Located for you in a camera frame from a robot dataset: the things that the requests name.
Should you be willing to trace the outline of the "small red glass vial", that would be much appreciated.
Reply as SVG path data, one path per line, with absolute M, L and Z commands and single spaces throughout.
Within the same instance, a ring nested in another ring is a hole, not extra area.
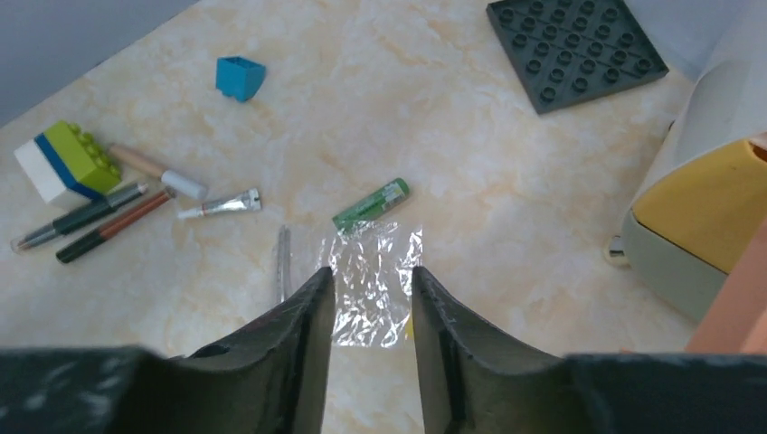
M 106 241 L 114 238 L 131 224 L 150 214 L 164 203 L 176 197 L 176 191 L 165 188 L 146 200 L 123 212 L 118 217 L 101 224 L 96 229 L 86 233 L 73 243 L 56 252 L 56 259 L 61 264 L 69 264 L 83 255 L 93 251 Z

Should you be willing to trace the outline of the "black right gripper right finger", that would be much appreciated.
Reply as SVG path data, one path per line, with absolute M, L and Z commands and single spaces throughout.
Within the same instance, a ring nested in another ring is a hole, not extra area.
M 412 317 L 428 433 L 763 433 L 757 355 L 569 354 L 507 334 L 424 267 Z

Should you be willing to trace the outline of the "peach top drawer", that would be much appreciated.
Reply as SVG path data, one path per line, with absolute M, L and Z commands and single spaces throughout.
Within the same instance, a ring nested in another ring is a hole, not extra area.
M 743 139 L 766 150 L 764 133 L 735 141 Z M 700 156 L 735 141 L 718 144 Z M 687 342 L 686 350 L 695 354 L 765 354 L 766 218 L 729 272 L 714 303 Z

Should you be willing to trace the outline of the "grey bottom drawer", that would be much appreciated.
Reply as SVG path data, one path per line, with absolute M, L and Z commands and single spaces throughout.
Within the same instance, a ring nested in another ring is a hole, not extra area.
M 722 289 L 727 274 L 641 224 L 632 210 L 603 249 L 614 267 L 630 268 L 653 293 L 699 323 Z

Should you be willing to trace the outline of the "green tube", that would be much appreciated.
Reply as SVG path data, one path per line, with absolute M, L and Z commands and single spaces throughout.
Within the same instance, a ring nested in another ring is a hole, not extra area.
M 334 216 L 332 222 L 341 232 L 353 231 L 379 219 L 404 202 L 410 193 L 410 186 L 402 178 L 395 178 Z

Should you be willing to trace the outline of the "small silver white tube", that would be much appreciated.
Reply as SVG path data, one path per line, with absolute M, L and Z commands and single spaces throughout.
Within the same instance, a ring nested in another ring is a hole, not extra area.
M 182 210 L 177 214 L 177 218 L 187 220 L 228 212 L 255 212 L 260 209 L 260 193 L 256 188 L 251 188 L 228 198 L 211 200 L 196 208 Z

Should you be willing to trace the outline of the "clear plastic wrapper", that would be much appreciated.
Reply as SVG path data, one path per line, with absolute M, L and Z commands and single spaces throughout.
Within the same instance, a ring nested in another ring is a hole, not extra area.
M 324 236 L 317 262 L 334 272 L 332 342 L 385 349 L 402 344 L 410 333 L 412 270 L 422 255 L 420 225 L 364 222 Z

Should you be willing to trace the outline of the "cream round drawer organizer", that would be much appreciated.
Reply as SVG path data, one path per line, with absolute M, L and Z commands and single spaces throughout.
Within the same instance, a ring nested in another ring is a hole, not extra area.
M 743 5 L 672 123 L 630 207 L 651 186 L 721 143 L 766 130 L 766 4 Z

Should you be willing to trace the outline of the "yellow drawer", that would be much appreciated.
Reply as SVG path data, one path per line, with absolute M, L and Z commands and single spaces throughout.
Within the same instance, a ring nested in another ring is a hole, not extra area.
M 766 218 L 766 150 L 743 139 L 700 156 L 651 186 L 636 220 L 729 273 Z

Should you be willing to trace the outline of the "dark eyeliner pencil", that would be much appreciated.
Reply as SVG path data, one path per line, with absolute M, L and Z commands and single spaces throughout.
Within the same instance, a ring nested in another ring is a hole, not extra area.
M 78 231 L 111 215 L 122 206 L 141 197 L 148 190 L 149 184 L 147 183 L 129 184 L 115 193 L 109 193 L 100 199 L 86 203 L 50 223 L 12 240 L 10 242 L 11 249 L 15 253 L 20 253 Z

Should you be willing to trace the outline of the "beige white concealer stick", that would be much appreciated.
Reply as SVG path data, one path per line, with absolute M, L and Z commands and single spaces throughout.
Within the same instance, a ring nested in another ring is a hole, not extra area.
M 178 173 L 133 148 L 122 145 L 112 145 L 109 148 L 109 153 L 118 159 L 118 161 L 145 175 L 158 179 L 163 184 L 170 186 L 179 193 L 198 201 L 202 201 L 207 197 L 208 188 L 205 185 Z

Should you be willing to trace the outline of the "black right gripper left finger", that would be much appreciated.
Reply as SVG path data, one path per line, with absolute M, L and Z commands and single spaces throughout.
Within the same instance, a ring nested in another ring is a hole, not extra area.
M 319 269 L 285 302 L 186 357 L 144 347 L 5 348 L 4 433 L 317 433 L 335 284 Z

